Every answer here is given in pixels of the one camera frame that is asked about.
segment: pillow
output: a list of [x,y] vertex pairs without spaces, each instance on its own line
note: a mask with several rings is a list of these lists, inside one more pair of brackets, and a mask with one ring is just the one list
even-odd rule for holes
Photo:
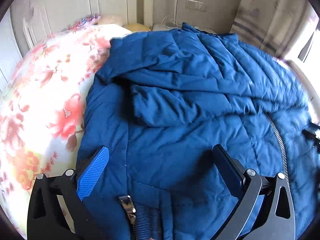
[[124,28],[132,32],[149,32],[150,31],[150,28],[148,26],[145,26],[140,23],[125,25]]
[[76,20],[73,24],[68,25],[66,30],[74,30],[79,27],[88,27],[90,25],[97,24],[97,22],[101,19],[100,14],[87,15],[84,18]]
[[125,22],[121,16],[105,15],[105,16],[102,16],[98,22],[98,25],[102,25],[102,24],[117,24],[122,27],[123,25],[125,25]]

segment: black metal bracket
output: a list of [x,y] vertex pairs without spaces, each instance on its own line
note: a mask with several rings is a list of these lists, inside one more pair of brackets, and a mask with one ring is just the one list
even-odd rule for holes
[[[295,218],[288,184],[282,173],[274,178],[245,170],[218,144],[213,150],[215,164],[230,193],[239,199],[212,240],[294,240]],[[240,238],[259,195],[265,195],[252,230]]]
[[[37,175],[28,210],[28,240],[42,240],[43,235],[49,240],[106,239],[76,191],[80,175],[96,155],[103,152],[102,149],[100,147],[76,171],[69,169],[63,175],[52,178],[42,173]],[[230,158],[219,144],[213,148],[212,153],[230,193],[239,199],[212,240],[294,240],[293,203],[284,175],[278,173],[274,178],[265,177],[254,169],[245,169],[238,160]],[[57,195],[62,195],[66,202],[74,221],[75,234],[64,218]],[[239,237],[259,195],[265,197],[252,230]]]
[[[74,170],[70,169],[58,177],[37,176],[29,203],[28,239],[41,240],[43,236],[54,240],[106,239],[76,193],[75,175]],[[63,216],[57,195],[62,195],[66,202],[76,234],[71,232]]]
[[320,154],[320,138],[316,135],[317,132],[320,133],[320,126],[312,122],[302,131],[306,138],[314,141],[314,146],[317,147],[317,152]]

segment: electrical outlet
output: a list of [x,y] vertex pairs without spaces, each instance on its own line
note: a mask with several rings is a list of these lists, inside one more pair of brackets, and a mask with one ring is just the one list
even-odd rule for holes
[[205,12],[207,9],[207,6],[203,2],[198,2],[196,6],[196,10]]
[[195,1],[195,0],[187,0],[186,8],[205,12],[207,10],[207,6],[203,2]]

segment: silver zipper pull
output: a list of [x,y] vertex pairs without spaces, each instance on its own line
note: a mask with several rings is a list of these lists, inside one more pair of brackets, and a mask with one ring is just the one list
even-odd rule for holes
[[127,196],[121,196],[119,197],[119,200],[121,202],[122,207],[124,208],[125,212],[127,213],[127,216],[130,220],[130,223],[132,225],[136,224],[136,209],[134,207],[132,198]]

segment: yellow pillow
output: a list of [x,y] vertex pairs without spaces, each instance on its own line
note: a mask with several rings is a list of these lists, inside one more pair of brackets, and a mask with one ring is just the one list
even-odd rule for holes
[[150,28],[140,24],[140,23],[133,23],[133,24],[129,24],[129,25],[125,25],[124,28],[126,28],[129,31],[132,32],[149,32]]

